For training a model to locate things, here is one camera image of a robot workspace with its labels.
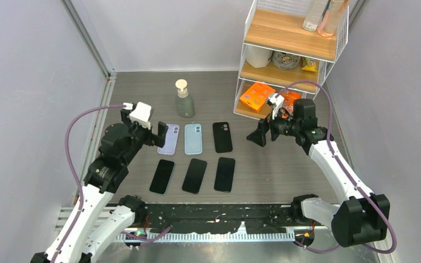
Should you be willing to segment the bare black phone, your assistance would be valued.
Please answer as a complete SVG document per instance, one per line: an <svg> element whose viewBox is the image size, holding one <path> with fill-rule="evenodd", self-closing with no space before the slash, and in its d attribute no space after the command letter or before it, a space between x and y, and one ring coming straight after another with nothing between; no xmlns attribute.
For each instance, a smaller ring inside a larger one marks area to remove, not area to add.
<svg viewBox="0 0 421 263"><path fill-rule="evenodd" d="M190 161L182 190L188 193L198 194L201 188L202 180L206 172L207 162L193 158Z"/></svg>
<svg viewBox="0 0 421 263"><path fill-rule="evenodd" d="M214 182L214 189L220 192L231 192L236 161L233 158L220 157Z"/></svg>
<svg viewBox="0 0 421 263"><path fill-rule="evenodd" d="M164 195L171 176L173 174L175 163L165 159L161 159L155 170L151 185L149 188L150 192Z"/></svg>

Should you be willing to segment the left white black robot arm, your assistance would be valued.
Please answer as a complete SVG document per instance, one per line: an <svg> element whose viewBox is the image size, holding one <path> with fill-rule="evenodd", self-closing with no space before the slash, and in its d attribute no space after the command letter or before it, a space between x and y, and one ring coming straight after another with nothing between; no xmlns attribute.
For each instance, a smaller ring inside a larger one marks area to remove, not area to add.
<svg viewBox="0 0 421 263"><path fill-rule="evenodd" d="M108 126L101 138L99 155L83 180L75 175L79 197L55 241L31 262L97 262L106 248L129 226L139 227L147 217L145 203L127 195L110 216L95 227L100 214L128 175L128 166L146 146L163 147L168 127L159 122L157 134L150 122L153 108L143 102L123 103L121 122Z"/></svg>

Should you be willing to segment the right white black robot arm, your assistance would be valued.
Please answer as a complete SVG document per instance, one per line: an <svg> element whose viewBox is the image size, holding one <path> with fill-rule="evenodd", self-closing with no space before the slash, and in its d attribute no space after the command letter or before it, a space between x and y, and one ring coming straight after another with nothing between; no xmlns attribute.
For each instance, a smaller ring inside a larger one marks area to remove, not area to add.
<svg viewBox="0 0 421 263"><path fill-rule="evenodd" d="M336 206L315 194L294 197L290 211L292 220L298 225L313 220L326 226L341 247L386 239L390 233L388 198L375 194L346 163L329 129L318 125L313 100L296 99L291 114L275 94L267 103L271 113L259 120L257 129L247 136L247 140L264 147L266 133L270 133L271 141L280 135L294 137L297 145L321 169L339 201Z"/></svg>

